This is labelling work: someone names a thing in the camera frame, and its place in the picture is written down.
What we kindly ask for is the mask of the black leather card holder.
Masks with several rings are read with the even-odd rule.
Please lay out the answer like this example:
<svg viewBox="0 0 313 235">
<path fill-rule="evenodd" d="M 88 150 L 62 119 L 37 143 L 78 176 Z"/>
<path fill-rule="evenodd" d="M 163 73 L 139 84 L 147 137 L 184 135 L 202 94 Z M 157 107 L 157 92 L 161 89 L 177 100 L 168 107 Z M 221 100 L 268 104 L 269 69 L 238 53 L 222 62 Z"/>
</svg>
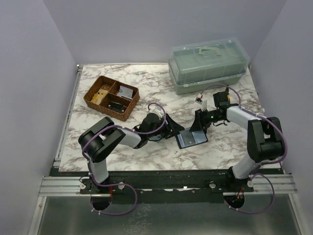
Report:
<svg viewBox="0 0 313 235">
<path fill-rule="evenodd" d="M 189 128 L 180 131 L 179 134 L 176 135 L 176 140 L 180 149 L 208 142 L 208 138 L 204 131 L 191 132 Z"/>
</svg>

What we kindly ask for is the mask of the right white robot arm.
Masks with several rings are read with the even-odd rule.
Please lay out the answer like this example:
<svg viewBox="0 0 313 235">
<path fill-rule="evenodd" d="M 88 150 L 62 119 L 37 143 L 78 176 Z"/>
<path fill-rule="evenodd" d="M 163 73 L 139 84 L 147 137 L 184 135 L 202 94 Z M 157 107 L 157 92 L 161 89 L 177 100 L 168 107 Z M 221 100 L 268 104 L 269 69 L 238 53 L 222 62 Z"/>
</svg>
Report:
<svg viewBox="0 0 313 235">
<path fill-rule="evenodd" d="M 280 120 L 257 115 L 240 104 L 231 103 L 227 90 L 213 95 L 216 109 L 209 111 L 199 94 L 195 100 L 201 108 L 195 111 L 191 132 L 206 131 L 212 124 L 233 122 L 247 130 L 246 155 L 230 168 L 225 187 L 235 192 L 243 186 L 242 179 L 263 165 L 275 164 L 286 157 L 288 148 L 283 137 Z"/>
</svg>

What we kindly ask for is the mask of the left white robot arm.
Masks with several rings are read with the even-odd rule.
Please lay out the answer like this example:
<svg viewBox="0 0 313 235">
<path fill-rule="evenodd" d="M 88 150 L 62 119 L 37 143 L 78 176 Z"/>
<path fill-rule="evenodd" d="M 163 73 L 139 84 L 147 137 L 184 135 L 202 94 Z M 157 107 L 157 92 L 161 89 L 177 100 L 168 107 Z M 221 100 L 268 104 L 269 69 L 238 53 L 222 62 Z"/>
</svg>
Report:
<svg viewBox="0 0 313 235">
<path fill-rule="evenodd" d="M 106 158 L 119 144 L 139 149 L 149 141 L 169 139 L 183 130 L 185 128 L 167 114 L 159 117 L 155 113 L 149 113 L 134 129 L 116 125 L 109 117 L 101 119 L 78 139 L 82 154 L 88 161 L 91 187 L 97 193 L 104 193 L 108 189 Z"/>
</svg>

